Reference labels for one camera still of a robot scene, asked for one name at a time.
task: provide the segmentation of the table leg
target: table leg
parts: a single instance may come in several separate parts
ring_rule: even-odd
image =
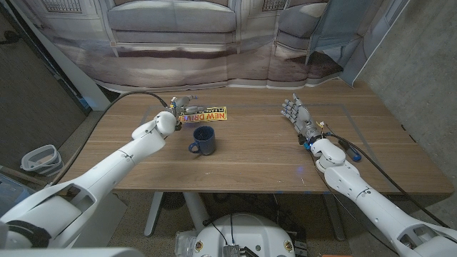
[[[335,198],[331,194],[324,194],[323,201],[326,204],[328,217],[335,233],[335,238],[338,241],[345,241],[346,236],[344,235],[343,224],[341,223],[340,213],[336,206]]]
[[[154,192],[151,208],[149,209],[148,220],[146,222],[146,227],[144,228],[145,236],[152,236],[154,229],[156,228],[156,223],[159,219],[161,209],[162,196],[164,196],[164,192]]]
[[[200,233],[205,226],[203,222],[209,219],[208,212],[206,211],[205,205],[200,198],[199,193],[183,193],[186,199],[187,208],[191,213],[192,221],[194,222],[197,233]]]

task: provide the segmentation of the wire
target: wire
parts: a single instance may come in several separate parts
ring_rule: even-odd
[[[321,177],[321,175],[319,174],[319,170],[317,169],[317,166],[316,166],[316,162],[314,161],[314,157],[313,157],[313,154],[311,152],[309,152],[309,155],[311,156],[311,159],[313,160],[313,163],[314,163],[314,168],[317,172],[317,174],[319,175],[319,178],[321,178],[321,180],[323,181],[323,183],[326,185],[326,187],[328,188],[328,190],[330,191],[330,193],[333,195],[333,197],[340,203],[340,205],[349,213],[349,215],[357,221],[358,224],[360,224],[368,233],[370,233],[371,236],[373,236],[379,243],[382,243],[385,247],[387,247],[389,250],[391,250],[393,253],[395,253],[396,255],[398,255],[398,253],[393,250],[390,246],[386,245],[380,238],[378,238],[377,236],[375,236],[373,233],[371,233],[370,229],[367,228],[365,225],[363,225],[344,205],[343,203],[340,202],[340,199],[338,199],[338,197],[336,197],[336,195],[333,193],[333,191],[331,190],[331,188],[328,186],[328,184],[326,183],[326,181]]]
[[[268,218],[271,218],[273,215],[276,216],[276,211],[278,209],[273,210],[271,208],[271,203],[260,199],[258,195],[249,193],[235,193],[234,195],[249,203],[249,206],[253,206],[254,208],[256,208],[258,210],[258,213],[262,213],[263,216],[268,216]],[[282,228],[286,227],[284,228],[284,230],[287,231],[297,229],[298,233],[303,233],[303,235],[306,233],[305,229],[298,225],[298,223],[296,222],[296,220],[298,219],[294,216],[292,212],[290,212],[289,210],[284,211],[279,209],[279,213],[283,218],[283,222],[280,222],[280,224],[278,225]]]
[[[335,135],[334,133],[330,133],[329,136],[335,137],[337,139],[340,139],[342,141],[345,141],[352,147],[354,147],[357,151],[361,152],[386,178],[389,180],[404,196],[406,196],[410,201],[412,201],[417,207],[419,207],[424,213],[426,213],[430,218],[432,218],[434,221],[436,221],[438,224],[442,225],[445,228],[449,228],[449,226],[444,223],[441,219],[433,215],[430,211],[428,211],[426,208],[424,208],[418,201],[416,201],[414,198],[412,198],[409,193],[406,193],[387,173],[378,165],[376,164],[375,161],[373,161],[368,154],[366,154],[362,149],[360,149],[358,146],[355,144],[351,143],[345,138],[342,138],[340,136]]]
[[[82,144],[82,146],[78,149],[78,151],[76,151],[76,153],[74,154],[73,158],[70,160],[68,166],[65,168],[65,170],[61,173],[58,174],[58,176],[52,181],[51,185],[54,185],[54,184],[57,184],[66,174],[66,172],[71,168],[71,166],[73,165],[73,163],[75,162],[75,160],[78,158],[79,154],[81,153],[81,151],[83,150],[83,147],[86,145],[87,141],[89,140],[89,138],[91,137],[92,133],[94,132],[95,128],[97,127],[97,125],[99,124],[101,118],[103,118],[106,114],[106,112],[119,100],[121,100],[123,97],[125,96],[128,96],[128,95],[131,95],[131,94],[148,94],[150,96],[153,96],[155,98],[157,98],[161,104],[164,106],[164,107],[168,107],[168,105],[166,104],[166,102],[160,98],[160,96],[157,96],[156,94],[154,93],[151,93],[151,92],[147,92],[147,91],[135,91],[135,92],[128,92],[128,93],[125,93],[125,94],[122,94],[120,95],[117,99],[115,99],[114,101],[112,101],[108,107],[106,107],[105,111],[101,114],[100,118],[97,120],[97,122],[94,124],[94,126],[92,127],[91,129],[91,132],[87,135],[87,137],[84,139],[84,142]]]
[[[230,213],[230,227],[231,227],[231,243],[235,245],[235,239],[233,239],[233,223],[231,220],[232,213]]]
[[[225,236],[222,234],[222,232],[221,232],[220,230],[218,230],[218,229],[217,229],[216,225],[214,225],[214,223],[213,223],[213,222],[211,222],[211,224],[213,224],[213,227],[214,227],[214,228],[215,228],[217,231],[219,231],[219,233],[221,234],[221,236],[224,238],[224,240],[225,240],[225,242],[226,242],[226,246],[227,246],[227,245],[228,245],[228,243],[227,243],[227,239],[226,239],[226,237],[225,237]]]
[[[278,200],[276,199],[276,194],[273,194],[273,197],[274,197],[274,201],[276,202],[276,208],[278,209],[276,212],[276,224],[279,225],[279,204],[278,204]]]

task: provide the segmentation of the blue mug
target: blue mug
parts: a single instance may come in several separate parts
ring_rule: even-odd
[[[214,129],[210,126],[201,126],[194,131],[195,142],[189,146],[191,153],[201,153],[203,155],[210,155],[216,150],[216,135]]]

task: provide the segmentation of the robot finger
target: robot finger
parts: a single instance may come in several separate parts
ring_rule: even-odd
[[[198,107],[198,106],[189,106],[186,108],[186,114],[196,114],[199,111],[204,111],[204,107]]]
[[[303,102],[301,102],[300,98],[297,95],[295,95],[295,93],[293,93],[292,97],[295,100],[295,105],[296,106],[302,106],[303,105]]]
[[[286,106],[290,106],[291,108],[296,106],[296,104],[293,101],[289,100],[289,99],[284,100],[284,103],[285,103]]]
[[[289,112],[294,112],[294,113],[296,113],[296,112],[298,111],[298,106],[292,107],[292,106],[288,106],[288,105],[286,105],[286,104],[283,104],[283,107],[284,107],[284,109],[285,109],[286,111],[289,111]]]
[[[283,107],[284,107],[284,111],[287,113],[287,114],[293,114],[293,115],[296,115],[297,114],[297,110],[290,107],[290,106],[287,106],[286,104],[283,104]]]
[[[291,123],[295,124],[296,123],[296,116],[291,116],[290,114],[286,113],[285,111],[281,111],[281,114],[284,115],[286,118],[291,121]]]
[[[186,107],[192,99],[197,99],[197,96],[173,97],[171,101],[176,104],[176,107]]]

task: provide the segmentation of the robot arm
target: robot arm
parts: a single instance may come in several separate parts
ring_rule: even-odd
[[[295,103],[286,100],[281,112],[295,126],[299,143],[319,157],[317,169],[326,183],[351,199],[391,242],[400,256],[454,256],[457,231],[419,221],[373,189],[357,168],[346,160],[346,154],[318,132],[306,107],[293,95]]]
[[[164,139],[180,127],[177,118],[195,98],[173,99],[165,111],[132,133],[132,141],[86,173],[44,188],[13,207],[0,218],[9,227],[5,248],[70,246],[102,199],[136,164],[165,146]]]

